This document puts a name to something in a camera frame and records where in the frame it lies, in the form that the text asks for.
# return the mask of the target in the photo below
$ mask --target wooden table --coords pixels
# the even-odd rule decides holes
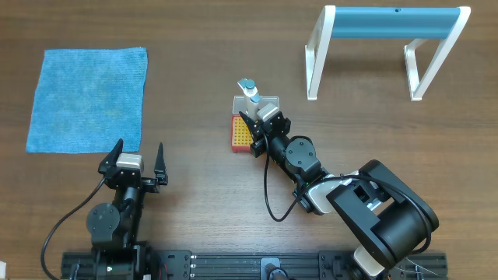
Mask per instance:
[[[44,50],[147,47],[142,147],[153,174],[164,143],[170,185],[149,195],[140,236],[158,249],[229,252],[354,250],[336,214],[295,209],[273,222],[263,200],[264,159],[230,150],[237,80],[279,96],[291,135],[311,137],[332,173],[379,159],[438,214],[431,251],[455,279],[495,279],[498,262],[498,5],[472,1],[460,39],[427,90],[410,102],[407,40],[333,40],[317,102],[306,99],[304,44],[325,0],[3,1],[0,3],[0,260],[10,278],[44,278],[39,254],[52,226],[100,179],[103,154],[26,154]],[[335,5],[372,5],[334,2]],[[387,1],[382,5],[410,6]],[[419,6],[456,6],[421,1]],[[419,67],[431,45],[417,53]],[[269,195],[281,215],[293,185],[270,166]],[[111,201],[106,187],[62,224],[47,250],[88,250],[86,215]]]

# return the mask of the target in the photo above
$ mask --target blue cloth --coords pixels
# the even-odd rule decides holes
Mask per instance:
[[[147,50],[45,51],[27,152],[125,152],[142,139]]]

